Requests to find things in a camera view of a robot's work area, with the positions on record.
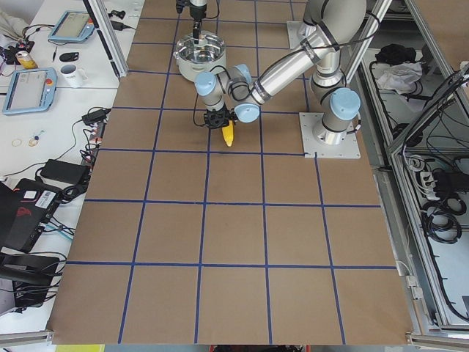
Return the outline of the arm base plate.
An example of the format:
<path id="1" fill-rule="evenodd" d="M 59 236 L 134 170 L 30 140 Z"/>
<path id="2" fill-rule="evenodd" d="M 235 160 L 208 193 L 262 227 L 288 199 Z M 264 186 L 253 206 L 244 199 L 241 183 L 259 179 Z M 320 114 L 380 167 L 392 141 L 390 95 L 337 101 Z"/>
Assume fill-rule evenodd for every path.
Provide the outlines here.
<path id="1" fill-rule="evenodd" d="M 296 48 L 300 41 L 308 37 L 314 30 L 313 26 L 305 24 L 303 21 L 287 21 L 287 34 L 289 39 L 289 48 Z"/>
<path id="2" fill-rule="evenodd" d="M 332 132 L 323 126 L 323 115 L 323 113 L 316 112 L 299 113 L 304 156 L 306 158 L 359 159 L 361 153 L 353 121 L 349 122 L 345 131 Z"/>

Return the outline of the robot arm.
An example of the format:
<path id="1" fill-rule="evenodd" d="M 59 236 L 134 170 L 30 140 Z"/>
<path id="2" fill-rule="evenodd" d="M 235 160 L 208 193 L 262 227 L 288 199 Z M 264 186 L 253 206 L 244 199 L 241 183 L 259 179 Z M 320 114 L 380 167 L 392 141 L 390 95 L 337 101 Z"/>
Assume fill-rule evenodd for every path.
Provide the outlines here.
<path id="1" fill-rule="evenodd" d="M 253 122 L 261 105 L 314 68 L 311 90 L 324 109 L 322 119 L 313 127 L 314 137 L 323 144 L 339 144 L 361 106 L 358 94 L 342 81 L 341 48 L 352 44 L 365 14 L 365 1 L 308 1 L 301 41 L 257 80 L 252 80 L 244 64 L 219 73 L 200 73 L 195 88 L 206 106 L 203 126 L 218 129 L 236 120 Z"/>

